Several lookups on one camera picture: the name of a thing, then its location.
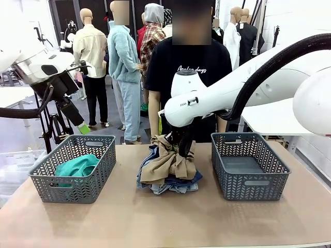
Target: light blue fleece jacket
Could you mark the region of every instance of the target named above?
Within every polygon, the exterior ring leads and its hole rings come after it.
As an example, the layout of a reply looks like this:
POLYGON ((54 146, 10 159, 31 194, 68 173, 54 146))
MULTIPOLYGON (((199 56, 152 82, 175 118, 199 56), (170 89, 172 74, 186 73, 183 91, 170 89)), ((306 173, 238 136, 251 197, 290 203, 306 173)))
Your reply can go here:
POLYGON ((137 46, 126 26, 109 22, 108 35, 109 75, 121 82, 140 83, 141 74, 137 70, 139 64, 137 46))

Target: white shirt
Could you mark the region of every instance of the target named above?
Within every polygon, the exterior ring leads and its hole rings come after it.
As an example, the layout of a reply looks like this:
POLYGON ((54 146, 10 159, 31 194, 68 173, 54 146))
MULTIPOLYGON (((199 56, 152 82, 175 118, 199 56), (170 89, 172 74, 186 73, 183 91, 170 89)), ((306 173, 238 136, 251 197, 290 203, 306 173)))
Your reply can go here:
POLYGON ((86 24, 83 29, 77 31, 73 39, 72 48, 76 64, 79 60, 89 62, 95 67, 97 78, 105 76, 106 69, 102 66, 102 62, 106 47, 107 38, 104 33, 92 24, 86 24))
POLYGON ((241 39, 242 37, 237 32, 236 26, 229 22, 224 31, 223 44, 230 53, 232 70, 239 67, 239 48, 241 39))
POLYGON ((162 30, 167 38, 172 37, 172 24, 165 26, 162 30))

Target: light blue pants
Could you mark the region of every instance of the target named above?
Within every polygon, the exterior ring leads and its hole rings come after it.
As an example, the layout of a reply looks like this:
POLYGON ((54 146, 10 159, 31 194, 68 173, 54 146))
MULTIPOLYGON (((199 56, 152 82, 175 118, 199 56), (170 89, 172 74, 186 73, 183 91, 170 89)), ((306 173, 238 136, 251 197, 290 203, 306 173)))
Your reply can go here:
POLYGON ((124 139, 136 141, 140 125, 140 84, 118 81, 121 88, 126 130, 124 139))

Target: plaid shirt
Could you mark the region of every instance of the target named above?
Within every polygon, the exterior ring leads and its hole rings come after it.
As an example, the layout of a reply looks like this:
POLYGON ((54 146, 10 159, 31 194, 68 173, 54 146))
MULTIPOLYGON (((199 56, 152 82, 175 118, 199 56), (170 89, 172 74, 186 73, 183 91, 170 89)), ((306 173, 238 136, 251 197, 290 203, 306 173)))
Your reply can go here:
POLYGON ((146 33, 140 50, 140 60, 143 65, 143 75, 147 76, 149 61, 157 43, 166 38, 165 33, 162 31, 162 23, 147 22, 146 33))

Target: green shoe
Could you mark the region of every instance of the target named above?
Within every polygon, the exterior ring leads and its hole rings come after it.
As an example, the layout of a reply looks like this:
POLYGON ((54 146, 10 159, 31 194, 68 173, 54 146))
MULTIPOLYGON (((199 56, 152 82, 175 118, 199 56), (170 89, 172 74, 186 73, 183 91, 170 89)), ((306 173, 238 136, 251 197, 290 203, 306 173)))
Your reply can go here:
POLYGON ((146 103, 141 104, 140 111, 148 112, 148 104, 146 103))

